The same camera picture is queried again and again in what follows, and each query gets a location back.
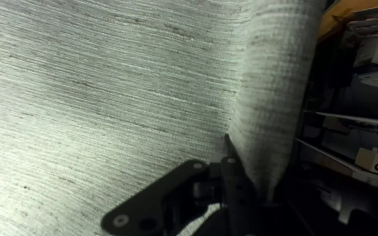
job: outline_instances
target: gray cloth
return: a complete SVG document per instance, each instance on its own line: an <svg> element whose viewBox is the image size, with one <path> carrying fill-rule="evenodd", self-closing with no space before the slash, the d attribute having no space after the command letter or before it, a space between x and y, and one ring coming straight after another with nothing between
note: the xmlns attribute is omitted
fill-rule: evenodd
<svg viewBox="0 0 378 236"><path fill-rule="evenodd" d="M0 0L0 235L98 235L228 130L272 197L320 2Z"/></svg>

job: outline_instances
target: fabric surface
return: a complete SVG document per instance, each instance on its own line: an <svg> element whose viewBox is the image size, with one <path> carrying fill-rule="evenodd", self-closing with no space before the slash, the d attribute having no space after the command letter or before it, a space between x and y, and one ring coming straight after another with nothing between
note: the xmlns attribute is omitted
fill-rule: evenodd
<svg viewBox="0 0 378 236"><path fill-rule="evenodd" d="M270 198L321 2L0 0L0 235L100 235L230 135Z"/></svg>

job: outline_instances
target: textured fabric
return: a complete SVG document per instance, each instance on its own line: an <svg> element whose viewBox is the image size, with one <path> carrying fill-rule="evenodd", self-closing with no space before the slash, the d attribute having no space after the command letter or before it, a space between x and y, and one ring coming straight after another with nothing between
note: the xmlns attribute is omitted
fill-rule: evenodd
<svg viewBox="0 0 378 236"><path fill-rule="evenodd" d="M0 0L0 235L101 217L231 134L264 196L290 151L310 0Z"/></svg>

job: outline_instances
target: gray fabric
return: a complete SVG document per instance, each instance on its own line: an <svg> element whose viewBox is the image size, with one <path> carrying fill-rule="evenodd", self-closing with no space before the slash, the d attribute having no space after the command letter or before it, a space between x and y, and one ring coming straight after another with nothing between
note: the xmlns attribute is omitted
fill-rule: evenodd
<svg viewBox="0 0 378 236"><path fill-rule="evenodd" d="M228 130L272 196L320 5L0 0L0 235L98 235L178 163L222 158Z"/></svg>

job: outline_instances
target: screw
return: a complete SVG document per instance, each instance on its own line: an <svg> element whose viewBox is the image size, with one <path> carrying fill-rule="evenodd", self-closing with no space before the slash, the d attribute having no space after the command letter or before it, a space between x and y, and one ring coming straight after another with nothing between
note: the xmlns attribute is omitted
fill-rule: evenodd
<svg viewBox="0 0 378 236"><path fill-rule="evenodd" d="M236 159L230 158L230 159L227 159L227 163L230 163L230 164L235 164L235 163L236 163Z"/></svg>
<svg viewBox="0 0 378 236"><path fill-rule="evenodd" d="M113 226L122 228L128 223L128 217L127 215L118 215L113 220Z"/></svg>
<svg viewBox="0 0 378 236"><path fill-rule="evenodd" d="M202 164L201 164L201 163L195 163L195 164L193 164L193 168L201 169L201 168L202 168Z"/></svg>

